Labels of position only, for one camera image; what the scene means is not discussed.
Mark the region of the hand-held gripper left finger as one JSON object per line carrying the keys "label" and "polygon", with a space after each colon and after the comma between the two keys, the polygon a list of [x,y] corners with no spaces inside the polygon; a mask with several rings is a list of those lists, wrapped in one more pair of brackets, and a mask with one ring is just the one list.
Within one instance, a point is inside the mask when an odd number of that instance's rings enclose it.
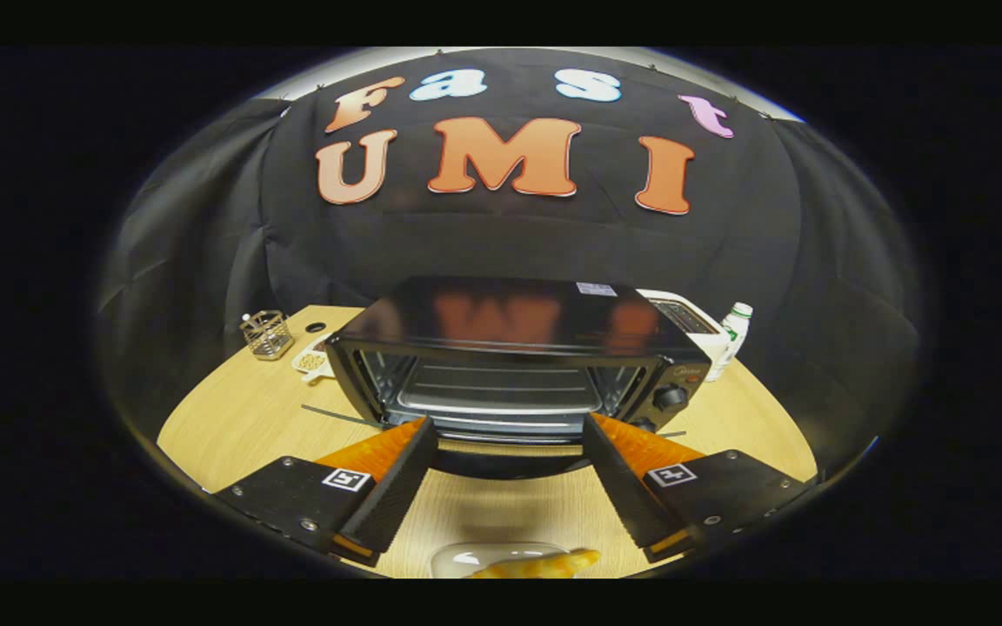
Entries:
{"label": "hand-held gripper left finger", "polygon": [[430,417],[316,461],[282,456],[214,497],[252,522],[366,566],[392,546],[438,450]]}

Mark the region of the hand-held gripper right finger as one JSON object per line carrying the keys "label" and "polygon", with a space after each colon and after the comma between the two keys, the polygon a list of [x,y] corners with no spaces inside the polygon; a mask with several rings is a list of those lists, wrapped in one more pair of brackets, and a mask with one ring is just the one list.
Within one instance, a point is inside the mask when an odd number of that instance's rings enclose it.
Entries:
{"label": "hand-held gripper right finger", "polygon": [[719,554],[815,486],[747,452],[699,452],[597,413],[585,417],[582,448],[649,563]]}

